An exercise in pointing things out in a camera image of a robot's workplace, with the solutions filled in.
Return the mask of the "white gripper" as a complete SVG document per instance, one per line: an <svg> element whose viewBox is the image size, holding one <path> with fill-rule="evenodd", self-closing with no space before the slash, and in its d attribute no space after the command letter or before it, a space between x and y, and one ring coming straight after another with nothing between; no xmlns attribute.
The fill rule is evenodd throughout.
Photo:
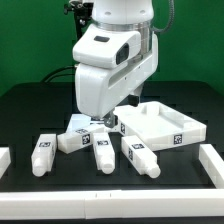
<svg viewBox="0 0 224 224"><path fill-rule="evenodd" d="M158 65L158 38L152 35L152 49L137 63L125 62L116 69L94 68L80 63L75 74L76 101L79 111L94 118L103 118L122 100L150 77ZM128 96L128 103L137 107L140 98ZM117 115L104 118L104 125L113 128Z"/></svg>

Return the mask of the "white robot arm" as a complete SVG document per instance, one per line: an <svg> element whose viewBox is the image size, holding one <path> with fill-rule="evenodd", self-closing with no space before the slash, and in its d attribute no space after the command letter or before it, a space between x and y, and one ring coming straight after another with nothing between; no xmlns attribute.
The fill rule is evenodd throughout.
<svg viewBox="0 0 224 224"><path fill-rule="evenodd" d="M73 47L79 111L117 124L114 108L138 96L158 65L152 0L93 0L92 24Z"/></svg>

